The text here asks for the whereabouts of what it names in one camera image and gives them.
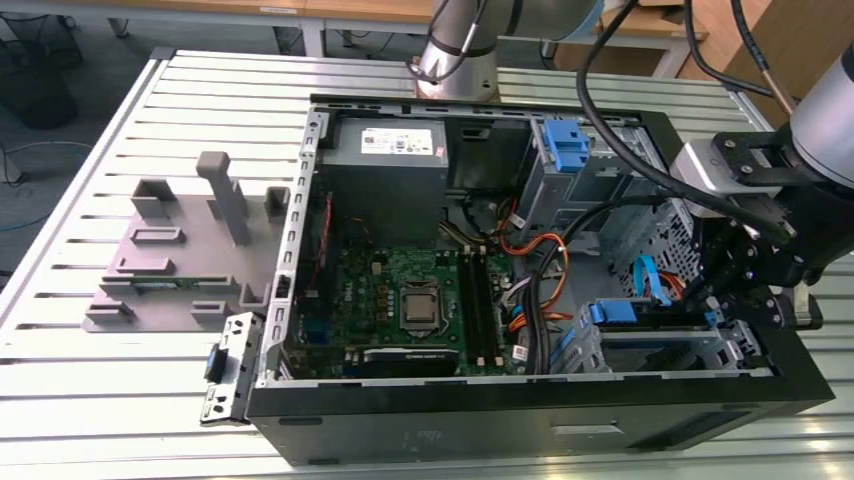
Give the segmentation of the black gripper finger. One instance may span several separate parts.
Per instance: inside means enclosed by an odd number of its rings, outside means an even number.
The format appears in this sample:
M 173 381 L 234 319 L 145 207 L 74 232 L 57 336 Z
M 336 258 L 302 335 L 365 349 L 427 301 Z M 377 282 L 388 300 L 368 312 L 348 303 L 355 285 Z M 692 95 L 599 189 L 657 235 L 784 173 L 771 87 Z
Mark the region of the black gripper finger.
M 778 330 L 819 330 L 823 314 L 806 285 L 783 287 L 778 293 L 767 286 L 727 299 L 727 319 Z
M 697 219 L 691 245 L 699 260 L 697 275 L 684 290 L 687 311 L 699 310 L 709 297 L 721 300 L 735 290 L 752 263 L 752 240 L 733 220 Z

